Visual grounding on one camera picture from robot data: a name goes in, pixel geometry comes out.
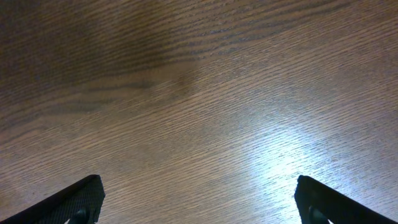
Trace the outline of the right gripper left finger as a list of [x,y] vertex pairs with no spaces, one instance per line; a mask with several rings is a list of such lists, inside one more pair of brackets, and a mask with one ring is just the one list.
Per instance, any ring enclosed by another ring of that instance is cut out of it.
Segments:
[[96,174],[88,175],[1,221],[1,224],[95,224],[98,222],[104,198],[101,177]]

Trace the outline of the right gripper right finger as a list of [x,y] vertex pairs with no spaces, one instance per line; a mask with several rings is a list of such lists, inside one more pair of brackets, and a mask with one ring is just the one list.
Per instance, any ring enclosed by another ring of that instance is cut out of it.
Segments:
[[294,199],[302,224],[397,224],[306,175],[298,177]]

